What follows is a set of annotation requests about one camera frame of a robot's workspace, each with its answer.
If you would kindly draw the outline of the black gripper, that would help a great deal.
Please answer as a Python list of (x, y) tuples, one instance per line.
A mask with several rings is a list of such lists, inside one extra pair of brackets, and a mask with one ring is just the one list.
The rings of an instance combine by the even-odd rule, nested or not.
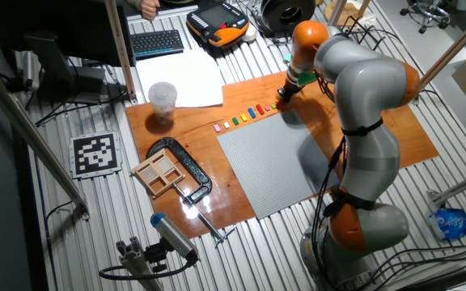
[(278, 100), (284, 101), (283, 95), (288, 95), (286, 98), (286, 102), (290, 102), (294, 94), (301, 91), (301, 87), (295, 85), (293, 82), (286, 80), (284, 86), (280, 89), (280, 93), (277, 93)]

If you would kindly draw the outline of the person's hand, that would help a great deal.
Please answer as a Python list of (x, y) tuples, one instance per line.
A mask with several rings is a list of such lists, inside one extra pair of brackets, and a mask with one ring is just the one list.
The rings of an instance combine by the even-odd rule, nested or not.
[(155, 19), (159, 8), (159, 0), (141, 0), (139, 12), (144, 19), (152, 21)]

